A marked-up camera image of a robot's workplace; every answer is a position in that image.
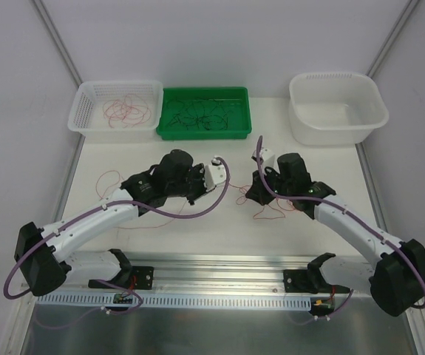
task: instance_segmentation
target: stainless steel surface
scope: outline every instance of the stainless steel surface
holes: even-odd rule
[[[313,259],[135,253],[126,256],[132,265],[154,267],[153,290],[157,293],[255,296],[284,295],[283,270],[306,268]]]
[[[85,307],[37,305],[45,325],[72,322]],[[62,331],[32,325],[23,355],[96,354],[413,354],[401,318],[355,298],[329,322],[298,326],[308,314],[140,308],[126,317],[94,312]]]

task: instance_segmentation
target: white wall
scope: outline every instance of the white wall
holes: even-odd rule
[[[45,0],[84,80],[246,86],[366,72],[407,0]]]
[[[365,141],[389,228],[425,245],[425,1],[376,77],[390,121]]]
[[[73,153],[66,122],[75,90],[29,1],[0,0],[0,342],[18,229],[50,222]]]

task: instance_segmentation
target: tangled red wire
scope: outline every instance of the tangled red wire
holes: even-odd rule
[[[103,117],[111,128],[132,128],[149,121],[152,111],[140,96],[128,94],[123,99],[107,101],[103,105]]]
[[[241,206],[242,204],[244,204],[245,202],[247,202],[248,198],[245,196],[245,194],[247,193],[248,189],[251,187],[250,185],[235,186],[235,185],[232,185],[231,183],[229,183],[229,186],[234,187],[235,189],[238,189],[239,192],[242,194],[241,196],[239,196],[235,200],[235,203],[237,205]],[[291,212],[291,211],[296,210],[293,207],[293,204],[291,203],[291,201],[289,201],[289,200],[286,201],[287,202],[287,205],[289,206],[288,209],[282,207],[279,204],[279,200],[278,199],[275,199],[275,201],[276,201],[276,204],[278,205],[278,208],[272,207],[271,205],[265,205],[265,206],[263,206],[263,208],[262,208],[262,210],[260,212],[254,214],[253,219],[254,220],[277,220],[279,218],[286,218],[286,215],[283,213],[283,211]],[[274,211],[279,212],[279,216],[276,216],[276,217],[259,217],[261,215],[261,213],[263,213],[265,211],[266,207],[268,207],[268,208],[270,208],[270,209],[272,209]]]
[[[99,183],[101,180],[103,180],[103,177],[107,176],[107,174],[112,175],[112,177],[114,177],[114,183],[111,185],[108,185],[105,189],[103,189],[103,193],[101,193],[99,191]],[[121,181],[124,180],[121,173],[117,170],[109,170],[108,172],[104,172],[97,180],[97,182],[95,183],[95,192],[97,193],[98,197],[100,199],[103,199],[105,196],[107,196],[108,192],[112,192],[112,188],[117,188],[119,187]],[[244,185],[244,186],[235,186],[232,185],[231,183],[229,183],[230,187],[234,187],[235,189],[238,189],[240,192],[240,196],[235,200],[235,203],[239,206],[241,206],[242,204],[244,204],[245,202],[247,202],[248,198],[245,196],[245,194],[247,193],[248,189],[251,187],[250,185]],[[253,219],[254,220],[277,220],[279,218],[286,218],[286,215],[284,212],[292,212],[295,211],[296,209],[293,207],[293,204],[291,203],[291,201],[286,200],[286,204],[287,204],[287,208],[283,207],[282,205],[279,204],[279,200],[275,199],[276,204],[277,204],[277,208],[276,207],[272,207],[271,205],[265,205],[262,207],[261,211],[257,212],[256,214],[254,214]],[[179,210],[178,214],[180,214],[184,207],[186,206],[187,201],[184,202],[184,204],[182,205],[181,209]],[[265,212],[266,208],[272,209],[276,212],[279,213],[278,216],[275,217],[262,217],[261,214],[263,212]],[[119,229],[155,229],[155,228],[159,228],[159,227],[163,227],[166,226],[167,224],[170,224],[172,221],[174,220],[174,218],[168,220],[167,222],[160,224],[159,226],[146,226],[146,227],[117,227]]]

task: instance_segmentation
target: white mesh basket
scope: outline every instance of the white mesh basket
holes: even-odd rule
[[[289,86],[293,137],[311,146],[356,144],[388,122],[372,79],[355,72],[300,74]]]
[[[135,143],[156,136],[163,105],[159,81],[87,81],[79,86],[68,128],[93,143]]]

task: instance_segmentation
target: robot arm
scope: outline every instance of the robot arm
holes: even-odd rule
[[[324,286],[346,286],[371,294],[380,308],[393,316],[398,316],[422,298],[424,293],[414,273],[401,255],[390,247],[392,244],[399,248],[425,284],[425,249],[419,242],[411,240],[405,243],[359,217],[332,188],[311,180],[299,154],[280,156],[277,160],[279,172],[273,168],[274,153],[271,150],[261,149],[259,157],[255,152],[252,158],[259,159],[265,167],[264,179],[271,190],[267,189],[259,172],[255,171],[252,186],[245,195],[247,198],[265,205],[277,195],[292,197],[296,209],[343,237],[369,264],[326,253],[309,263],[307,271],[299,274],[303,277],[292,278],[295,288],[317,293]]]
[[[36,243],[46,239],[20,269],[35,296],[54,291],[64,283],[89,283],[108,280],[129,287],[132,267],[117,249],[104,252],[76,251],[99,234],[164,205],[168,197],[185,197],[191,205],[226,180],[223,164],[193,166],[188,153],[173,150],[158,165],[132,175],[110,196],[70,218],[38,229],[33,222],[20,229],[15,259],[18,262]]]

